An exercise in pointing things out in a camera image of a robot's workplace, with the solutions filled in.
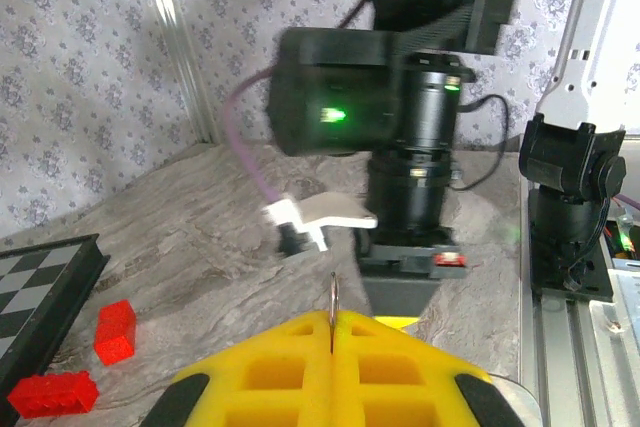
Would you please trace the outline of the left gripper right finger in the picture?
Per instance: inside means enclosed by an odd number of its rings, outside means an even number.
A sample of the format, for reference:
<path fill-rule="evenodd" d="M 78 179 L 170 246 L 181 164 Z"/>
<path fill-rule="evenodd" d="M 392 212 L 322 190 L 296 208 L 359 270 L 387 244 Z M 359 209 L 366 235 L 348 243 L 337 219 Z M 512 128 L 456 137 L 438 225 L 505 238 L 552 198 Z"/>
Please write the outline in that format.
<path fill-rule="evenodd" d="M 337 313 L 334 426 L 521 426 L 483 369 L 372 318 Z"/>

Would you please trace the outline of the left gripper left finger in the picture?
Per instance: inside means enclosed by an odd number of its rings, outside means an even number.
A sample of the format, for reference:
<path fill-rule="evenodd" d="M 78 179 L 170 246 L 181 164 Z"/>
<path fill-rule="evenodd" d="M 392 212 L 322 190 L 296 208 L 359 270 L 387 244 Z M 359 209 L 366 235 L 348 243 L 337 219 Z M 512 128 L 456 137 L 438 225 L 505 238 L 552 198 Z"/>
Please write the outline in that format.
<path fill-rule="evenodd" d="M 144 426 L 328 426 L 329 316 L 301 315 L 179 371 Z"/>

